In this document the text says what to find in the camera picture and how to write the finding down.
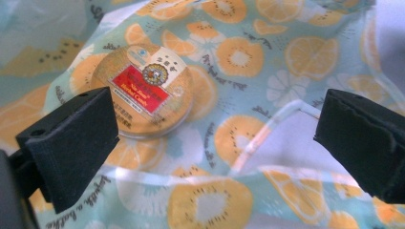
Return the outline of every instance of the fabric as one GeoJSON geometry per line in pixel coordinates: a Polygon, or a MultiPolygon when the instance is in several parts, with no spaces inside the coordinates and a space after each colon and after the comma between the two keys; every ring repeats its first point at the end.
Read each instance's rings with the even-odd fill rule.
{"type": "Polygon", "coordinates": [[[52,18],[35,14],[41,7],[57,18],[63,9],[67,21],[76,21],[60,27],[64,31],[46,31],[56,42],[52,49],[24,38],[19,51],[1,62],[9,96],[1,96],[0,143],[9,152],[16,149],[18,130],[88,90],[98,63],[118,47],[154,43],[170,49],[194,81],[195,101],[185,122],[156,139],[122,137],[74,207],[56,215],[35,193],[41,227],[404,226],[404,206],[364,193],[308,130],[316,125],[327,88],[361,94],[405,114],[404,95],[380,70],[373,1],[117,2],[41,2],[33,14],[22,3],[4,3],[4,44],[23,19],[30,27],[37,22],[37,28],[48,28],[52,18]],[[67,53],[72,63],[65,61],[67,53]],[[16,92],[20,83],[27,86],[16,92]],[[297,115],[306,123],[297,122],[297,115]],[[285,123],[288,135],[280,134],[285,123]],[[305,154],[291,166],[300,150],[305,154]],[[270,151],[286,163],[275,162],[270,151]],[[312,167],[310,160],[331,166],[312,167]]]}

